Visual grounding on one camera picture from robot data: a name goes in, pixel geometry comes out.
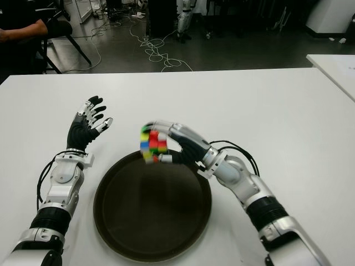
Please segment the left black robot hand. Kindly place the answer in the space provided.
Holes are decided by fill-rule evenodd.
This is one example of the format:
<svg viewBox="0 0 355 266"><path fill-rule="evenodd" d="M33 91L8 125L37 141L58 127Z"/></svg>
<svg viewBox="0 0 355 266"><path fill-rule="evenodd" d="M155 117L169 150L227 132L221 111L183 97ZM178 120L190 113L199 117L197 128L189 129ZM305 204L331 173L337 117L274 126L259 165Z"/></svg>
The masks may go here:
<svg viewBox="0 0 355 266"><path fill-rule="evenodd" d="M98 120L104 117L102 112L107 108L104 105L97 107L97 105L100 105L102 102L103 98L97 95L92 96L79 108L67 134L67 150L79 150L84 152L89 143L94 141L102 132L111 126L113 122L112 117L95 125Z"/></svg>

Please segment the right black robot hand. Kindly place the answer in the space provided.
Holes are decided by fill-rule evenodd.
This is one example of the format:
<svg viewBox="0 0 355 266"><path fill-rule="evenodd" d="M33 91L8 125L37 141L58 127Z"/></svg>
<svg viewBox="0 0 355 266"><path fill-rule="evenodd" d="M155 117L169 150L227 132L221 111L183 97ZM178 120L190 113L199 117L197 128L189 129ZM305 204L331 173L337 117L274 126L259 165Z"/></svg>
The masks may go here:
<svg viewBox="0 0 355 266"><path fill-rule="evenodd" d="M166 143L168 137L180 145L180 152L172 154L168 151ZM204 167L209 167L219 153L202 136L186 125L166 121L149 122L141 128L140 148L148 163L201 162Z"/></svg>

